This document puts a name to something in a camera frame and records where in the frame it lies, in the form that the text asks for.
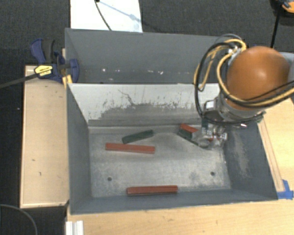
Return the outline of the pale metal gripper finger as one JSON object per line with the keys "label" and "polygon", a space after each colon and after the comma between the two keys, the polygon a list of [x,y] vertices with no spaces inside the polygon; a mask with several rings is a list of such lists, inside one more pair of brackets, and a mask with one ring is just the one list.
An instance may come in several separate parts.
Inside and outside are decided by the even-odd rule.
{"label": "pale metal gripper finger", "polygon": [[213,140],[213,134],[210,131],[195,132],[195,141],[199,146],[209,146]]}
{"label": "pale metal gripper finger", "polygon": [[224,143],[227,141],[227,133],[217,134],[213,133],[211,135],[204,136],[206,149],[222,148]]}

